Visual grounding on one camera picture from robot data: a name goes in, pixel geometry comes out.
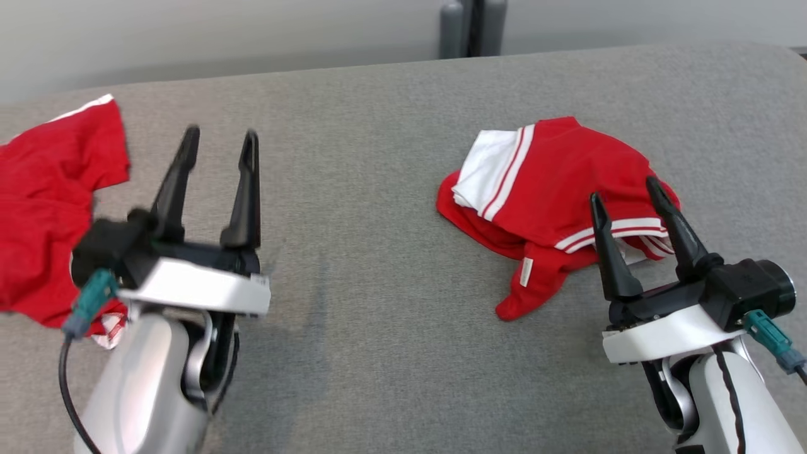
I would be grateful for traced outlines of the grey post behind table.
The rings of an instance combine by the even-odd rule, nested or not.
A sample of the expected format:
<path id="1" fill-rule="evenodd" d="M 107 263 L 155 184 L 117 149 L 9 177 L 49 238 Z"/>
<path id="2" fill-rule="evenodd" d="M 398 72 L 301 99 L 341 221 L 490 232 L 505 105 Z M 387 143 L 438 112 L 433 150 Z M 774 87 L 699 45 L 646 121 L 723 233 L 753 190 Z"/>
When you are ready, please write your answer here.
<path id="1" fill-rule="evenodd" d="M 439 59 L 458 59 L 467 54 L 466 0 L 446 0 L 440 8 Z"/>

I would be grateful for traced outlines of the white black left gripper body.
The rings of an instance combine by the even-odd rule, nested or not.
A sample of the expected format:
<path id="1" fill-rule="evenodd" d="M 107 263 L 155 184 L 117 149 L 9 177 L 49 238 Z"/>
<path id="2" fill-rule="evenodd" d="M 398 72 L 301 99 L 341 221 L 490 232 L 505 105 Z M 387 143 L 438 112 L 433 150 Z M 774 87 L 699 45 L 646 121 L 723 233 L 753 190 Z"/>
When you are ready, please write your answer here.
<path id="1" fill-rule="evenodd" d="M 257 251 L 222 249 L 203 243 L 153 242 L 156 262 L 119 299 L 132 306 L 151 303 L 209 312 L 265 316 L 270 308 L 268 276 L 260 272 Z"/>

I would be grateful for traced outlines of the grey partition foot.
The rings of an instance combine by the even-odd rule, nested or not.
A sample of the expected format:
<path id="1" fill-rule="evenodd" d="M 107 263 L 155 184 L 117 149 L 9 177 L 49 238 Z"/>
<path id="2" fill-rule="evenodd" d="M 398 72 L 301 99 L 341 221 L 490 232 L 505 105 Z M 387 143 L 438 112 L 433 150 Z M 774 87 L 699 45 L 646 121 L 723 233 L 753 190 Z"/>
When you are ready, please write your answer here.
<path id="1" fill-rule="evenodd" d="M 501 55 L 508 0 L 482 0 L 479 55 Z"/>

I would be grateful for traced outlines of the red shorts white stripes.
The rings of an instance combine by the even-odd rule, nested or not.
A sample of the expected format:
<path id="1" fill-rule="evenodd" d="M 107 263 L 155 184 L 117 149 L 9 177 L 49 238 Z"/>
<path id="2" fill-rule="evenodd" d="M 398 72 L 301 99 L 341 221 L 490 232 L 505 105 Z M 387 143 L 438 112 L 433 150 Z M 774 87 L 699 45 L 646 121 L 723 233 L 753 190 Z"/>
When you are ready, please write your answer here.
<path id="1" fill-rule="evenodd" d="M 436 193 L 459 230 L 519 262 L 496 315 L 513 321 L 548 302 L 573 271 L 595 265 L 590 197 L 598 193 L 628 264 L 673 255 L 646 189 L 648 159 L 572 116 L 516 131 L 482 130 Z"/>

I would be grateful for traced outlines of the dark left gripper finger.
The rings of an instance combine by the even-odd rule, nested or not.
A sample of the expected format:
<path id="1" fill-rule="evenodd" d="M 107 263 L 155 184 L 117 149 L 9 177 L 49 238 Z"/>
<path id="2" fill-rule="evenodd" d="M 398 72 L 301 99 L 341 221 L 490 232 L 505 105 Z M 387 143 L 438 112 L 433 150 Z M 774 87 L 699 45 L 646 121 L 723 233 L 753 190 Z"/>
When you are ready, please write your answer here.
<path id="1" fill-rule="evenodd" d="M 260 247 L 260 163 L 258 135 L 253 129 L 245 133 L 238 170 L 233 210 L 219 244 L 227 249 L 256 250 Z"/>
<path id="2" fill-rule="evenodd" d="M 184 241 L 185 229 L 182 224 L 185 191 L 188 178 L 196 163 L 199 148 L 200 129 L 190 125 L 185 129 L 182 141 L 167 170 L 158 190 L 151 215 L 155 226 L 153 236 L 161 241 Z"/>

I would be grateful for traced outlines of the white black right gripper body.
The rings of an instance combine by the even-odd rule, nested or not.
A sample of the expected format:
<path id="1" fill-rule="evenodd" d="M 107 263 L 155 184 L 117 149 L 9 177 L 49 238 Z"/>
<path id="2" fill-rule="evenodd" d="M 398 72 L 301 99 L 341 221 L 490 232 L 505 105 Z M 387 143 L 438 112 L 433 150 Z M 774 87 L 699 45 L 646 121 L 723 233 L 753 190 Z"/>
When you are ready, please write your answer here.
<path id="1" fill-rule="evenodd" d="M 632 302 L 611 302 L 602 346 L 612 364 L 633 364 L 684 354 L 734 339 L 700 305 L 703 282 L 667 284 Z"/>

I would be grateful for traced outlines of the red basketball jersey white trim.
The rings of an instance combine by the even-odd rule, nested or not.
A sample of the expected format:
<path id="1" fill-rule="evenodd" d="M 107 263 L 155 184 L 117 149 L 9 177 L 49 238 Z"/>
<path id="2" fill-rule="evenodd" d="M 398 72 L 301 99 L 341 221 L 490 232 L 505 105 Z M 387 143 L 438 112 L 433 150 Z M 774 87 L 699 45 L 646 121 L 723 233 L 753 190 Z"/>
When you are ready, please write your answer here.
<path id="1" fill-rule="evenodd" d="M 93 196 L 129 170 L 110 94 L 0 146 L 0 312 L 61 327 L 79 295 L 72 250 L 92 224 Z"/>

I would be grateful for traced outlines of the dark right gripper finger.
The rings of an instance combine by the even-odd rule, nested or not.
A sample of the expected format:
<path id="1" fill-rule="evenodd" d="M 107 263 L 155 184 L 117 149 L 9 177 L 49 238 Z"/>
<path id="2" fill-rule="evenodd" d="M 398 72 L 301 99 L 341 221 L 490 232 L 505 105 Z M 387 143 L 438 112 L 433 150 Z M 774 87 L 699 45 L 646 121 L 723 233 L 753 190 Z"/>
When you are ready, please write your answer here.
<path id="1" fill-rule="evenodd" d="M 724 265 L 723 256 L 709 252 L 657 177 L 646 179 L 646 189 L 654 210 L 668 230 L 677 262 L 679 281 L 703 281 L 708 273 Z"/>
<path id="2" fill-rule="evenodd" d="M 599 193 L 591 194 L 589 204 L 603 296 L 610 302 L 634 301 L 643 293 L 643 287 L 620 253 L 612 235 L 612 221 Z"/>

